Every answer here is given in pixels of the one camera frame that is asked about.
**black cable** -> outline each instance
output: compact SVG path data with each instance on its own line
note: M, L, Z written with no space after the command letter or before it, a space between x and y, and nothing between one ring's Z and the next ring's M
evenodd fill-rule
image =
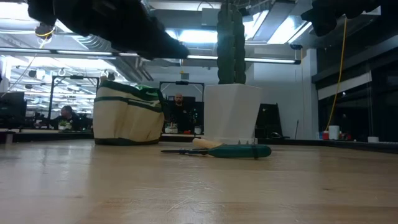
M197 11L199 11L199 7L201 6L201 4L202 3L207 3L207 4L209 4L209 6L212 8L212 9L214 9L214 7L208 2L208 1L201 1L200 3L199 3L199 6L198 6L198 8L197 8Z

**man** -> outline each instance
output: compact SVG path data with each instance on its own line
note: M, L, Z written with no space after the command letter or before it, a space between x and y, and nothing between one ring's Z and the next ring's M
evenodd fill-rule
M72 126L73 131L79 131L80 130L80 118L77 114L75 114L72 110L71 106L64 106L61 109L61 116L56 117L55 119L50 120L51 126L53 126L55 129L58 129L58 124L60 121L66 121L69 122Z
M174 104L170 107L172 121L177 123L178 131L184 132L191 130L190 124L190 110L183 103L183 98L181 93L177 93L174 96Z

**workbench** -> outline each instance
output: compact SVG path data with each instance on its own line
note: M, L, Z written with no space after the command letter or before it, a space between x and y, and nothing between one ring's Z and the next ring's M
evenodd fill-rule
M271 146L259 160L162 154L193 147L3 144L0 219L9 223L396 224L398 156Z

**white cup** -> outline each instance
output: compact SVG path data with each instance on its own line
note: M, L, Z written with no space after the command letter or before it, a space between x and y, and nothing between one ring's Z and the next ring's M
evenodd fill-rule
M340 135L340 127L338 125L329 126L329 139L338 140Z
M375 136L368 136L368 142L379 142L379 137L375 137Z
M195 134L201 134L201 128L195 128Z

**green cactus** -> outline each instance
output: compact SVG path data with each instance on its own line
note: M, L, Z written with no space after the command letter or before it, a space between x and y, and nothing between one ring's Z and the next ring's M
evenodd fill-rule
M218 13L218 84L246 83L244 26L234 4L223 4Z

